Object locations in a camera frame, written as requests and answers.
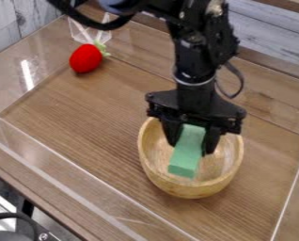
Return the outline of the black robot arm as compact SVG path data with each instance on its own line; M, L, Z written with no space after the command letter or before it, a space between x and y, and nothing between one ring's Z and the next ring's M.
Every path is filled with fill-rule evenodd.
M201 154L212 154L220 137L240 134L245 110L229 102L237 94L226 93L216 73L237 55L238 38L228 20L225 0L97 0L102 9L117 17L101 23L84 15L65 0L46 0L80 24L97 30L122 27L141 12L164 20L174 46L172 90L145 94L146 115L160 121L169 145L176 145L186 124L205 130L198 142Z

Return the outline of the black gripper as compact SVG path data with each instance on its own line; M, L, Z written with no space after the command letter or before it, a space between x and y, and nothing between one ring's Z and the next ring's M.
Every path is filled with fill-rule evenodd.
M222 99L216 92L181 94L176 89L156 91L145 94L145 101L148 102L146 114L160 120L170 146L177 144L184 124L205 128L202 155L214 152L221 134L241 133L245 110Z

